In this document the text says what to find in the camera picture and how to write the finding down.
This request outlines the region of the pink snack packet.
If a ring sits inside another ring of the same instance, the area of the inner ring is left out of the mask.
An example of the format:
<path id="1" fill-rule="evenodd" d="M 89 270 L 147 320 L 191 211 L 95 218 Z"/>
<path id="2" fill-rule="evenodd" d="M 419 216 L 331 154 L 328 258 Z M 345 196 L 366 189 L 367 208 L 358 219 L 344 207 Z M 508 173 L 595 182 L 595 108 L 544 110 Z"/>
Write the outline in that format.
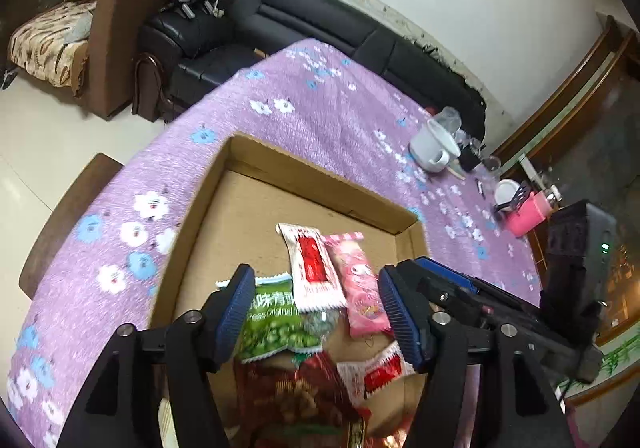
<path id="1" fill-rule="evenodd" d="M 378 275 L 360 246 L 363 234 L 323 236 L 322 241 L 345 294 L 349 335 L 360 338 L 390 333 L 390 320 L 378 293 Z"/>

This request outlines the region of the green pea snack packet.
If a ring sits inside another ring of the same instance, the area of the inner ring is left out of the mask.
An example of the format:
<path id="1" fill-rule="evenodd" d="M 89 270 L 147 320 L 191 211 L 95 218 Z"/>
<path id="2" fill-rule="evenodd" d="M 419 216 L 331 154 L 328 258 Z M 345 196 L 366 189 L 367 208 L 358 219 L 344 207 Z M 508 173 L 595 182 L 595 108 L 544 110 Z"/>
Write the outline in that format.
<path id="1" fill-rule="evenodd" d="M 307 332 L 294 301 L 289 273 L 255 279 L 236 357 L 243 364 L 260 361 L 288 350 L 311 354 L 322 350 L 320 336 Z"/>

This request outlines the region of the white red snack packet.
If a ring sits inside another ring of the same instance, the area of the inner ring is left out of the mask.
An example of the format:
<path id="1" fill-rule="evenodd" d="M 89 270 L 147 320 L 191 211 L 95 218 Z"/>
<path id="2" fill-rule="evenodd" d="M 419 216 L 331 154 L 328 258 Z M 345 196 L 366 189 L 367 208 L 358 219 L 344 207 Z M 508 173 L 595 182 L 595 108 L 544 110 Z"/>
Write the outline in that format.
<path id="1" fill-rule="evenodd" d="M 344 309 L 340 278 L 317 228 L 279 223 L 290 257 L 293 297 L 301 313 Z"/>

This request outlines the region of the dark red sausage snack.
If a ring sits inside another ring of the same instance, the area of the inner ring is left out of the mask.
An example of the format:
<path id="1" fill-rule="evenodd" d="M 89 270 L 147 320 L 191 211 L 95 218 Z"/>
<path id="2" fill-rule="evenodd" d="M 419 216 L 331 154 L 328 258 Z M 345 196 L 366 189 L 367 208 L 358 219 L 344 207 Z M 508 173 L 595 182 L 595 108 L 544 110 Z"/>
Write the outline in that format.
<path id="1" fill-rule="evenodd" d="M 233 447 L 363 447 L 370 412 L 349 400 L 333 360 L 318 353 L 294 370 L 234 365 L 240 415 Z"/>

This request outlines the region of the cardboard box tray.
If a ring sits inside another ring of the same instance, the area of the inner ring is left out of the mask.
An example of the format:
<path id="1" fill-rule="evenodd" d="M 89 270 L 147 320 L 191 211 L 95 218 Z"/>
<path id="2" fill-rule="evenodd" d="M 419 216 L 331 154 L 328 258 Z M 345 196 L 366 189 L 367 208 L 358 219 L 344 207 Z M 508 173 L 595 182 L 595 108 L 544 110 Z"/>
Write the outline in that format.
<path id="1" fill-rule="evenodd" d="M 250 424 L 342 428 L 369 417 L 384 425 L 416 402 L 418 376 L 393 384 L 372 406 L 349 400 L 334 364 L 369 360 L 390 336 L 353 336 L 346 321 L 297 371 L 286 370 L 282 356 L 245 372 L 231 359 L 205 360 L 218 347 L 240 347 L 222 325 L 232 293 L 219 281 L 239 278 L 239 292 L 250 293 L 259 276 L 288 272 L 300 311 L 341 309 L 342 277 L 324 241 L 356 234 L 364 237 L 357 279 L 427 251 L 420 221 L 399 205 L 247 135 L 224 142 L 179 227 L 152 314 L 168 330 L 168 395 L 181 446 L 226 446 L 224 429 L 236 416 Z"/>

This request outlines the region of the pink sleeved bottle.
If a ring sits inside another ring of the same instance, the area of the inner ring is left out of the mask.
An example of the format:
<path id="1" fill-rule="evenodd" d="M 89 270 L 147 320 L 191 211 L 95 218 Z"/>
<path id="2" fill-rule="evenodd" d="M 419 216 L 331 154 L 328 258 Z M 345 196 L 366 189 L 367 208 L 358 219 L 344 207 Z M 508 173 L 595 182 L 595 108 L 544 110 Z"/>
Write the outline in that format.
<path id="1" fill-rule="evenodd" d="M 559 206 L 560 200 L 560 193 L 553 188 L 529 194 L 522 205 L 506 217 L 506 229 L 516 238 L 527 235 L 548 219 Z"/>

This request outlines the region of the small round mirror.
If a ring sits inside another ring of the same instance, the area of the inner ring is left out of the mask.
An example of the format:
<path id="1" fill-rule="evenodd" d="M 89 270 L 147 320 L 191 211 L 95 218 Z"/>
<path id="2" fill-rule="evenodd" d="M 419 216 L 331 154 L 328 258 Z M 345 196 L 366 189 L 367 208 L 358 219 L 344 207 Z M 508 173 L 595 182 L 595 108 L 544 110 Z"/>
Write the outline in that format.
<path id="1" fill-rule="evenodd" d="M 502 179 L 494 191 L 494 210 L 496 212 L 518 211 L 532 193 L 527 182 L 515 182 L 513 179 Z"/>

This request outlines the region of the black small cup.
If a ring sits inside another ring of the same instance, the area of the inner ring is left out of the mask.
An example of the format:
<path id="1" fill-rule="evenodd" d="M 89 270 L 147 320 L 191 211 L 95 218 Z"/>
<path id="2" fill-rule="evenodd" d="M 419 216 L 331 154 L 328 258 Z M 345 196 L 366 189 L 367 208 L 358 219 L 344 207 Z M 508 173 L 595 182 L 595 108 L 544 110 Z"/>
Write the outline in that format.
<path id="1" fill-rule="evenodd" d="M 468 144 L 461 149 L 458 161 L 460 168 L 464 172 L 470 173 L 480 164 L 480 152 L 476 147 Z"/>

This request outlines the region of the white ceramic mug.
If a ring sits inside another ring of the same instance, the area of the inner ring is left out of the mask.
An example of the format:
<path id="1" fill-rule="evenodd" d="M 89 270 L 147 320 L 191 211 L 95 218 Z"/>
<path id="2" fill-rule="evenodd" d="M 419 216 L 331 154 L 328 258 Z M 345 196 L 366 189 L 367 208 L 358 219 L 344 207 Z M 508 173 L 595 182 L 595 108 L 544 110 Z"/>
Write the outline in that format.
<path id="1" fill-rule="evenodd" d="M 434 119 L 426 121 L 410 139 L 409 151 L 416 163 L 428 173 L 444 171 L 461 155 L 454 137 Z"/>

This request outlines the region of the clear glass jar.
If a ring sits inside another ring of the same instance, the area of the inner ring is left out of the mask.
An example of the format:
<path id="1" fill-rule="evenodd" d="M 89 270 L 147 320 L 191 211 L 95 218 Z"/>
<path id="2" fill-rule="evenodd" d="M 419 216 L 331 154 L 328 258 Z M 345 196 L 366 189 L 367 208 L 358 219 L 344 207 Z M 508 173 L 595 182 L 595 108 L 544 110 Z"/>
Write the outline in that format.
<path id="1" fill-rule="evenodd" d="M 461 130 L 461 116 L 454 107 L 444 107 L 440 112 L 436 113 L 433 119 L 451 135 L 456 135 Z"/>

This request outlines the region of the purple floral tablecloth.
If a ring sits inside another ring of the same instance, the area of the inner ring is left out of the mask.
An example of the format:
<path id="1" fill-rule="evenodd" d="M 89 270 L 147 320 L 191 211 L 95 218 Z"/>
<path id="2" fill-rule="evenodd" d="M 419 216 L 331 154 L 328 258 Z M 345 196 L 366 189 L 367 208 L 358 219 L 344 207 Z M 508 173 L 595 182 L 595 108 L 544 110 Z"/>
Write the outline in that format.
<path id="1" fill-rule="evenodd" d="M 532 250 L 496 222 L 475 176 L 429 179 L 411 159 L 410 138 L 431 112 L 307 39 L 238 72 L 169 124 L 82 213 L 39 283 L 8 376 L 9 410 L 27 439 L 55 446 L 111 333 L 149 322 L 186 210 L 234 133 L 401 205 L 421 222 L 435 261 L 537 303 Z"/>

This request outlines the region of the black leather sofa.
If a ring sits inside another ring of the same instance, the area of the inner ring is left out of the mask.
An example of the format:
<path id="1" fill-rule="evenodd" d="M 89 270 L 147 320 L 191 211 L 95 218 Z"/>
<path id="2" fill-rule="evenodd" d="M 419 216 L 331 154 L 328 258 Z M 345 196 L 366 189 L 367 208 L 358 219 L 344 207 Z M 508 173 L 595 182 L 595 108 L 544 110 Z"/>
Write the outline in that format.
<path id="1" fill-rule="evenodd" d="M 239 70 L 295 42 L 332 45 L 425 109 L 450 106 L 466 133 L 483 139 L 480 92 L 414 43 L 340 0 L 167 0 L 138 32 L 132 111 L 171 121 Z"/>

